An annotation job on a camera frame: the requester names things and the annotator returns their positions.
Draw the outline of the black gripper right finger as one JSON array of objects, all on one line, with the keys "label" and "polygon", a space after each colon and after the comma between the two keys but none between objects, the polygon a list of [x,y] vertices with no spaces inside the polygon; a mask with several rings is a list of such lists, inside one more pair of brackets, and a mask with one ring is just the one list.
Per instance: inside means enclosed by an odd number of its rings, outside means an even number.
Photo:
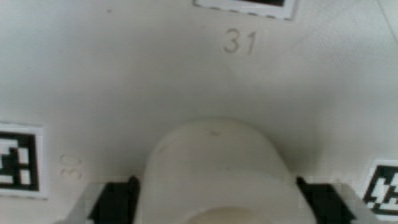
[{"label": "black gripper right finger", "polygon": [[310,207],[316,224],[351,224],[355,215],[330,184],[296,178],[296,186]]}]

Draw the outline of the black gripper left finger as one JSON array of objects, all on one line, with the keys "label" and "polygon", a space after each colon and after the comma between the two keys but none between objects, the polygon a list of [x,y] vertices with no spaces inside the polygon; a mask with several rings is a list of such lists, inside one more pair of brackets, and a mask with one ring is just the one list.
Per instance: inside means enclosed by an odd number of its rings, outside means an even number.
[{"label": "black gripper left finger", "polygon": [[108,182],[94,203],[86,220],[92,224],[133,224],[140,194],[140,180]]}]

